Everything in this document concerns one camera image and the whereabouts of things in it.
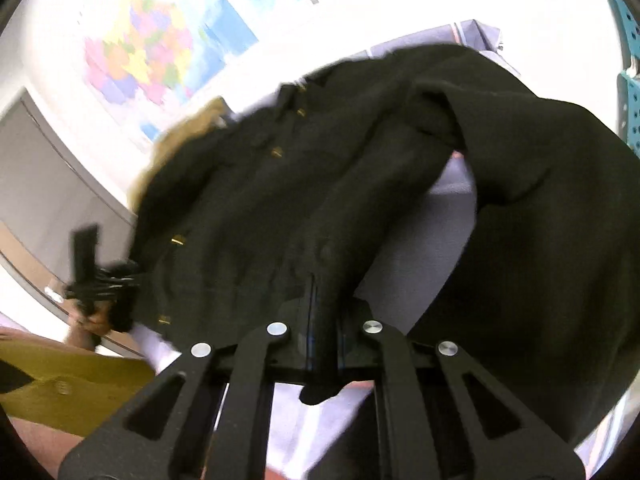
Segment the person's left hand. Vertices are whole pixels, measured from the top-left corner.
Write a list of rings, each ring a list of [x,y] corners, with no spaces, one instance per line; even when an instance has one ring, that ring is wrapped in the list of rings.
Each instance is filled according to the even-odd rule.
[[[88,351],[96,350],[101,338],[111,331],[108,320],[111,305],[109,301],[98,301],[92,315],[85,315],[78,308],[70,310],[66,344]]]

